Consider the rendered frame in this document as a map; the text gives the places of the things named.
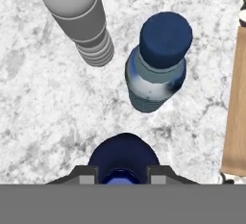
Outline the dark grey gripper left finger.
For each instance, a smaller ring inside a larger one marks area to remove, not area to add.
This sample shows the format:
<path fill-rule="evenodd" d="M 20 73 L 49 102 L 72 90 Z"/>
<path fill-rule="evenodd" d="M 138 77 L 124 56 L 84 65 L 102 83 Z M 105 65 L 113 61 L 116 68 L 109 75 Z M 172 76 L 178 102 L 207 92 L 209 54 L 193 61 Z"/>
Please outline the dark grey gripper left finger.
<path fill-rule="evenodd" d="M 68 175 L 50 182 L 53 185 L 96 185 L 97 183 L 98 167 L 88 165 L 76 165 Z"/>

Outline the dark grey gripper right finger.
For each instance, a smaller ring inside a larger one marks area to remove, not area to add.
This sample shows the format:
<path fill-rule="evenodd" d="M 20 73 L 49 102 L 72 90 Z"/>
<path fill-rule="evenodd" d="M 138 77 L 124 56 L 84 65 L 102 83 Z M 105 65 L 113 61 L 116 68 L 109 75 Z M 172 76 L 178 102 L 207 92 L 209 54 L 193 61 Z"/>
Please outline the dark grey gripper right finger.
<path fill-rule="evenodd" d="M 148 166 L 147 176 L 150 185 L 196 185 L 196 182 L 177 175 L 169 165 Z"/>

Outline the dark blue bottle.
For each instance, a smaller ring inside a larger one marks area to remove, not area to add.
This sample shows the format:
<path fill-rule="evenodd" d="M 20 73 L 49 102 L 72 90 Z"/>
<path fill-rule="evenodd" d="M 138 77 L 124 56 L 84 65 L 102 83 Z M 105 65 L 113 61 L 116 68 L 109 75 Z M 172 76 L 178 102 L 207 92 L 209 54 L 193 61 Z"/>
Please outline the dark blue bottle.
<path fill-rule="evenodd" d="M 88 165 L 98 167 L 98 181 L 104 184 L 113 171 L 130 173 L 136 184 L 148 181 L 147 167 L 159 165 L 154 150 L 140 137 L 123 133 L 110 137 L 96 147 Z"/>

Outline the blue-capped plastic bottle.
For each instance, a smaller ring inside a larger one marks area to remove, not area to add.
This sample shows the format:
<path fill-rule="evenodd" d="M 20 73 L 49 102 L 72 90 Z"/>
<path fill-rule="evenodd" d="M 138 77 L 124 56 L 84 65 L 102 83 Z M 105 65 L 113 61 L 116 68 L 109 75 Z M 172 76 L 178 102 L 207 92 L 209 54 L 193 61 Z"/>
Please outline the blue-capped plastic bottle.
<path fill-rule="evenodd" d="M 191 26 L 178 13 L 159 12 L 147 19 L 125 64 L 129 98 L 136 110 L 155 112 L 182 87 L 192 40 Z"/>

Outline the grey ribbed bottle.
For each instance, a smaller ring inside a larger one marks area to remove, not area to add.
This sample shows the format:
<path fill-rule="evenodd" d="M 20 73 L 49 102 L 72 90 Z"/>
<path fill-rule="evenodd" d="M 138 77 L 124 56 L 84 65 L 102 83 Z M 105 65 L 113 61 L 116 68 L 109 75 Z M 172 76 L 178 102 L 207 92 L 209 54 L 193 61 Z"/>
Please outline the grey ribbed bottle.
<path fill-rule="evenodd" d="M 112 60 L 114 48 L 102 0 L 43 0 L 43 3 L 87 64 L 102 67 Z"/>

